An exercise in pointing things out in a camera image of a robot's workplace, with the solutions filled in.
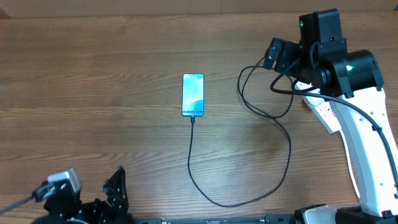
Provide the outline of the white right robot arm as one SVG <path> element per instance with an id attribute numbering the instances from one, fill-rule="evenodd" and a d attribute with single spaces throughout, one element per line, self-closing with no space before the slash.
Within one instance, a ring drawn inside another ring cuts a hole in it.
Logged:
<path id="1" fill-rule="evenodd" d="M 359 203 L 313 205 L 295 212 L 296 223 L 396 223 L 397 146 L 386 112 L 384 80 L 368 50 L 349 52 L 337 9 L 299 18 L 301 39 L 274 38 L 264 68 L 315 88 L 330 103 L 351 154 Z"/>

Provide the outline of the Samsung Galaxy smartphone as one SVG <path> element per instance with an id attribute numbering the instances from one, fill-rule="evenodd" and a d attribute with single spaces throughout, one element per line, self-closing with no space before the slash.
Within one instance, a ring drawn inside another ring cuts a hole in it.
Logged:
<path id="1" fill-rule="evenodd" d="M 182 116 L 205 114 L 205 77 L 202 73 L 186 73 L 182 78 Z"/>

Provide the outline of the white power strip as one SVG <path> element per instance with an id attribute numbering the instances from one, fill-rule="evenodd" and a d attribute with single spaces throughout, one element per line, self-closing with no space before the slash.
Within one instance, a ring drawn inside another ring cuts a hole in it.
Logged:
<path id="1" fill-rule="evenodd" d="M 302 99 L 330 134 L 341 130 L 340 123 L 332 111 L 328 101 L 325 101 L 323 98 L 315 98 L 311 96 L 302 96 Z"/>

